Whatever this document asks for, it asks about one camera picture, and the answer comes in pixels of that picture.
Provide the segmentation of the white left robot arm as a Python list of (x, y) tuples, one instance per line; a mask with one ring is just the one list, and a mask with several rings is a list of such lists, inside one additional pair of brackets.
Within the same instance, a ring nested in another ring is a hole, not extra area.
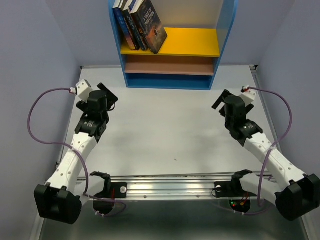
[(94, 90), (85, 79), (66, 91), (80, 99), (76, 107), (82, 116), (71, 143), (62, 143), (67, 152), (45, 184), (37, 185), (34, 198), (40, 217), (72, 225), (88, 200), (101, 201), (100, 197), (113, 193), (110, 175), (89, 173), (86, 160), (106, 131), (108, 113), (119, 99), (103, 83)]

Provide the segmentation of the Kate DiCamillo dark book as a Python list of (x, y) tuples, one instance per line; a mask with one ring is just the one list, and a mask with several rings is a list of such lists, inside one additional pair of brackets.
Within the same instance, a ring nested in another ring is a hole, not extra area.
[(134, 36), (139, 44), (139, 47), (142, 51), (147, 51), (149, 49), (149, 46), (144, 38), (142, 28), (134, 16), (131, 15), (131, 18), (134, 22)]

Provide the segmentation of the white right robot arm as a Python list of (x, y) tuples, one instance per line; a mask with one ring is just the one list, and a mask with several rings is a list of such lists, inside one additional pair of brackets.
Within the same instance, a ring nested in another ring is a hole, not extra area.
[(248, 169), (235, 172), (226, 182), (215, 182), (211, 191), (216, 198), (241, 197), (230, 201), (234, 212), (248, 214), (248, 197), (266, 200), (288, 221), (294, 221), (320, 206), (320, 179), (294, 166), (267, 138), (263, 129), (248, 119), (257, 96), (255, 87), (243, 87), (240, 95), (225, 89), (212, 105), (224, 117), (230, 136), (262, 163), (260, 175)]

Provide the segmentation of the Jane Eyre blue book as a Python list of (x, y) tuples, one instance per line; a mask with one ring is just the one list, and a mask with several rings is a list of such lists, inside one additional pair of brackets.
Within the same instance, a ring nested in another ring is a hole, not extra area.
[(115, 0), (112, 10), (123, 32), (124, 38), (129, 46), (129, 49), (131, 51), (134, 51), (139, 50), (140, 46), (133, 35), (133, 32), (126, 20), (125, 15), (123, 14), (123, 6), (127, 2), (127, 0)]

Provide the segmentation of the Animal Farm book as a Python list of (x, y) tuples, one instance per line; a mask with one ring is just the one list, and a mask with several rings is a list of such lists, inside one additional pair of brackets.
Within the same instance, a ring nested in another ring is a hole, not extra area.
[(136, 0), (136, 1), (134, 2), (134, 5), (133, 5), (132, 9), (130, 10), (130, 13), (131, 13), (131, 14), (137, 13), (138, 10), (139, 10), (139, 8), (140, 8), (140, 6), (141, 6), (143, 3), (144, 3), (144, 0)]

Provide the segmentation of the dark purple cover book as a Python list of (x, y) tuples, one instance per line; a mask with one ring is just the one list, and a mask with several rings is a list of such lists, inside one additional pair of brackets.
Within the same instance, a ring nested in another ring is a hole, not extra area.
[(168, 34), (157, 14), (157, 11), (151, 0), (144, 0), (136, 13), (131, 13), (143, 31), (143, 36), (147, 42), (150, 51), (158, 54), (165, 43)]

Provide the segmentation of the Three Days to See book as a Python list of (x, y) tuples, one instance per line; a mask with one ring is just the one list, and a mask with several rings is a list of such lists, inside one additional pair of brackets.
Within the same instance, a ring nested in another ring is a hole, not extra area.
[(119, 3), (119, 9), (121, 11), (126, 10), (128, 8), (128, 5), (131, 3), (131, 0), (121, 0)]

